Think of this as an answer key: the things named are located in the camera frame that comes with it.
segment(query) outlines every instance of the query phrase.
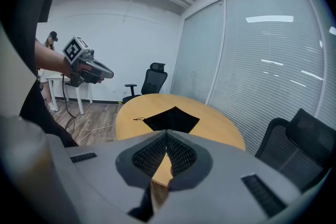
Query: black cloth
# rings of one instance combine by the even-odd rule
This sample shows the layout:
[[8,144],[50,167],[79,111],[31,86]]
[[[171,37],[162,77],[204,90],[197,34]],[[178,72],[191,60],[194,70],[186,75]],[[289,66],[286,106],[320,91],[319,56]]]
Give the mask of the black cloth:
[[[4,29],[13,47],[33,73],[36,72],[34,56],[36,27],[44,1],[3,0],[1,6],[1,22]],[[37,82],[31,88],[20,116],[36,123],[44,132],[59,136],[65,147],[77,145],[71,135],[51,116]]]
[[71,135],[54,120],[46,108],[38,82],[35,82],[31,88],[22,106],[20,116],[39,125],[45,133],[58,136],[64,147],[78,146]]
[[166,110],[160,114],[144,119],[153,131],[161,131],[171,129],[183,133],[189,133],[200,119],[189,115],[178,107]]

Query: office chair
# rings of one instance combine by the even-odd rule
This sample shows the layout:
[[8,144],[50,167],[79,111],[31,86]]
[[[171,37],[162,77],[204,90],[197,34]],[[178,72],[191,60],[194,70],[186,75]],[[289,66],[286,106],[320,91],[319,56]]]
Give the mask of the office chair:
[[[150,65],[150,68],[146,72],[145,81],[143,83],[141,93],[159,93],[162,88],[162,85],[167,79],[168,74],[164,72],[165,63],[154,62]],[[124,103],[127,103],[131,99],[140,96],[141,94],[134,95],[134,87],[136,84],[126,84],[125,87],[131,87],[131,96],[125,97],[122,99]]]
[[334,129],[299,109],[290,122],[271,120],[255,157],[306,191],[332,166],[335,144]]

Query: cap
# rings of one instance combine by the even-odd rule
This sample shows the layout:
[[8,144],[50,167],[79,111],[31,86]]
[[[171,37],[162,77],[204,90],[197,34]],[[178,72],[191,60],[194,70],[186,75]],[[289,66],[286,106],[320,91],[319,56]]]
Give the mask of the cap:
[[53,39],[53,41],[58,41],[58,38],[57,38],[57,33],[55,31],[51,31],[49,36]]

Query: table leg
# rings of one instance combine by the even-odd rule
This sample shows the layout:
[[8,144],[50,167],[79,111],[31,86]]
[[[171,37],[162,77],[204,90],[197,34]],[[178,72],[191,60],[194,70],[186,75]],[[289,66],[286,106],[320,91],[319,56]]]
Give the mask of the table leg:
[[80,114],[84,115],[82,100],[81,100],[80,95],[79,95],[79,87],[76,88],[76,95],[77,95]]
[[67,99],[67,102],[69,102],[70,101],[69,100],[69,88],[68,88],[67,85],[65,85],[65,83],[64,83],[64,93],[65,93],[65,97]]
[[91,89],[91,84],[89,83],[89,99],[90,99],[90,104],[92,104],[93,103],[93,101],[92,101],[92,89]]
[[54,107],[55,107],[56,111],[58,111],[58,106],[57,106],[55,95],[54,95],[54,87],[52,85],[52,80],[48,79],[48,82],[49,82],[49,88],[50,88],[50,95],[51,95],[52,103],[54,104]]

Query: glass wall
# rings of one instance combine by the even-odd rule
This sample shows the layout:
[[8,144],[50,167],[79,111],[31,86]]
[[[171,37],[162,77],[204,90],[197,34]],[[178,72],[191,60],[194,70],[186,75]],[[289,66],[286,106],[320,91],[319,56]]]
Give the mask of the glass wall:
[[185,20],[172,94],[205,103],[222,45],[223,0]]
[[172,93],[209,96],[252,154],[272,119],[290,121],[300,108],[336,128],[336,24],[325,1],[225,1],[224,43],[219,7],[185,21]]

